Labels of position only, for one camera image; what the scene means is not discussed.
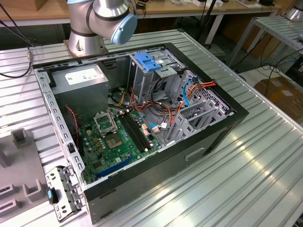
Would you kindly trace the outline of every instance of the motherboard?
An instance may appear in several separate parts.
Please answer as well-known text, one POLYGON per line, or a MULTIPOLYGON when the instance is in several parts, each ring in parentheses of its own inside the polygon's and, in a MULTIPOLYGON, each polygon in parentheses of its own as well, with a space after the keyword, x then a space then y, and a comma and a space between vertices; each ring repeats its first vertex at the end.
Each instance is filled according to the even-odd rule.
POLYGON ((79 127, 83 137, 81 157, 84 180, 92 183, 161 148, 139 114, 132 110, 106 112, 79 127))

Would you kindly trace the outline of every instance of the green circuit board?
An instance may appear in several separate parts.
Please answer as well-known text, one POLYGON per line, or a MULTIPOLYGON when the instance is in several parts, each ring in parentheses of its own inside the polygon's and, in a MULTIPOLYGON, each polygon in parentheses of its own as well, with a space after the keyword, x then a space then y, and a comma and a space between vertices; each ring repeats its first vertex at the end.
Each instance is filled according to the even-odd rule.
MULTIPOLYGON (((143 123, 135 110, 130 112, 130 116, 143 123)), ((96 181, 100 173, 104 173, 111 168, 118 168, 119 165, 122 168, 161 148, 155 136, 148 138, 144 135, 153 144, 153 147, 149 151, 140 152, 117 115, 113 116, 113 120, 117 126, 116 133, 108 133, 104 138, 101 136, 95 121, 79 127, 83 137, 84 154, 81 157, 85 165, 83 176, 86 183, 96 181)), ((98 120, 98 124, 102 129, 111 126, 106 118, 102 118, 102 121, 98 120)), ((138 128, 141 132, 143 131, 141 126, 138 126, 138 128)))

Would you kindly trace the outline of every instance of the wooden table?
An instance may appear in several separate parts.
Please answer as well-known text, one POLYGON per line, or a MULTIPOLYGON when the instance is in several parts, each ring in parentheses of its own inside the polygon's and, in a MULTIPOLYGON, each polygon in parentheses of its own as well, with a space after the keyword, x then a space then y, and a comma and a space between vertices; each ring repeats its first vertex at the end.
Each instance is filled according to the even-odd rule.
MULTIPOLYGON (((48 0, 37 12, 17 9, 13 7, 5 7, 8 13, 16 21, 19 26, 29 25, 49 25, 49 24, 65 24, 69 23, 69 12, 66 0, 48 0)), ((270 12, 274 16, 280 9, 279 5, 274 7, 262 8, 247 8, 235 0, 230 0, 224 3, 222 7, 214 8, 211 15, 217 15, 213 27, 210 30, 206 44, 210 44, 219 25, 226 14, 245 14, 245 13, 261 13, 270 12)), ((198 7, 192 3, 186 3, 183 6, 177 6, 170 0, 165 2, 150 1, 146 4, 146 18, 159 18, 159 17, 188 17, 188 16, 201 16, 203 7, 198 7)), ((139 18, 143 18, 144 12, 138 9, 139 18)), ((8 26, 13 26, 3 11, 0 11, 0 19, 5 21, 8 26)))

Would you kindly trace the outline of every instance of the power supply label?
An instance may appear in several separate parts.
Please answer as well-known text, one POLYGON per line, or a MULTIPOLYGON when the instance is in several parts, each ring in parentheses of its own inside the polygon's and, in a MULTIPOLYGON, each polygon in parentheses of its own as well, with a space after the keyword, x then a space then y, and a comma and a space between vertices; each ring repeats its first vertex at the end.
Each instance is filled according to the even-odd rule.
POLYGON ((93 79, 103 78, 103 74, 100 75, 95 69, 81 70, 77 72, 67 73, 65 78, 69 85, 86 82, 93 79))

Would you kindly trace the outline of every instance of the blue pcie slot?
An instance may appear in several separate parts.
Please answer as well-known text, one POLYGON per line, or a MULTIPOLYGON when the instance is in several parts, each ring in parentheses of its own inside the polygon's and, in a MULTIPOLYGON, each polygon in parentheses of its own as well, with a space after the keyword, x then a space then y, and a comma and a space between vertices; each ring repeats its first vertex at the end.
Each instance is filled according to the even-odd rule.
POLYGON ((106 175, 108 175, 108 174, 110 174, 110 173, 112 173, 112 172, 114 172, 114 171, 116 171, 116 170, 118 170, 118 169, 120 169, 120 168, 122 168, 122 167, 128 165, 129 162, 130 162, 130 160, 131 160, 133 157, 134 157, 134 156, 131 156, 131 157, 129 157, 127 160, 125 160, 125 161, 123 161, 123 162, 120 162, 120 163, 118 163, 117 165, 112 166, 112 167, 108 168, 107 170, 104 170, 104 171, 102 171, 102 172, 96 174, 96 178, 106 176, 106 175))

